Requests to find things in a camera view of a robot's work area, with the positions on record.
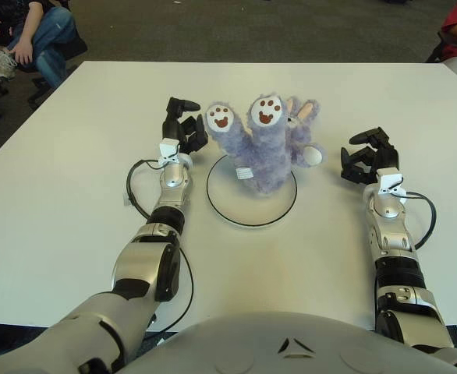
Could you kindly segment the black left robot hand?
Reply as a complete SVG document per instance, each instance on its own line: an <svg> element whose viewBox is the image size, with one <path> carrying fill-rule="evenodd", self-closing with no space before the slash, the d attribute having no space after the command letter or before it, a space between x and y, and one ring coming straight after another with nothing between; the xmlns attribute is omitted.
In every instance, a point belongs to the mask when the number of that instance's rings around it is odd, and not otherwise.
<svg viewBox="0 0 457 374"><path fill-rule="evenodd" d="M164 138L176 139L179 141L179 152L190 154L197 152L208 143L208 134L204 128L202 115L196 118L189 116L180 122L185 112L198 112L198 103L171 97L166 108L166 118L162 125L162 136Z"/></svg>

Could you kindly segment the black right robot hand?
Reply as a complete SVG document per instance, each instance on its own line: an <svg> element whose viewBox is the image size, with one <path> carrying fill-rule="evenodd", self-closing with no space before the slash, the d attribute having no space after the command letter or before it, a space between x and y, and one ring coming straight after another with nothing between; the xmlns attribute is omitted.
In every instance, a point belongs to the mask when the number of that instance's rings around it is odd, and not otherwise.
<svg viewBox="0 0 457 374"><path fill-rule="evenodd" d="M377 182L378 169L399 169L399 153L389 143L389 136L381 127L356 134L349 143L366 146L352 154L345 147L341 148L342 178L369 185Z"/></svg>

